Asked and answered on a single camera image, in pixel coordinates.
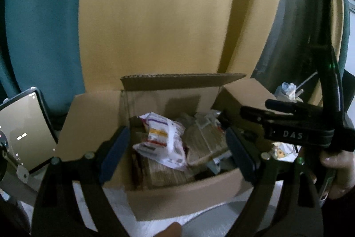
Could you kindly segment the person's right hand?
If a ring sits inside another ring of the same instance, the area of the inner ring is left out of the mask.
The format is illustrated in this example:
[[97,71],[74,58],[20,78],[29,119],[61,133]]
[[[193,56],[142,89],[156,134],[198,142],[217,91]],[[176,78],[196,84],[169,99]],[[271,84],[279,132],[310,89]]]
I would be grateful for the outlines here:
[[322,197],[338,199],[354,188],[354,152],[341,151],[337,155],[322,152],[318,164],[311,170],[314,182],[320,172],[320,165],[336,171],[331,187],[324,191]]

